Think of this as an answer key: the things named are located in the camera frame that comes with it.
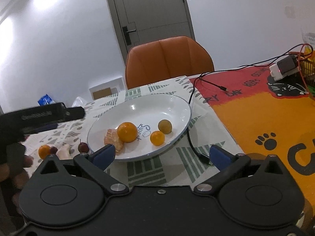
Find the person's left hand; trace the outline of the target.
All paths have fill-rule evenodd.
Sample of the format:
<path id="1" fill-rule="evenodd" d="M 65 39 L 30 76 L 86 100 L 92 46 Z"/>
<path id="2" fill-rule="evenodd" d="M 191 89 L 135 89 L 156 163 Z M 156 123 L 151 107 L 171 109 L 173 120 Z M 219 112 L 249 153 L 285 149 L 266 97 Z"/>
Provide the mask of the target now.
<path id="1" fill-rule="evenodd" d="M 1 219 L 20 213 L 19 195 L 29 180 L 25 168 L 33 164 L 33 157 L 23 156 L 23 160 L 7 161 L 7 155 L 1 153 Z"/>

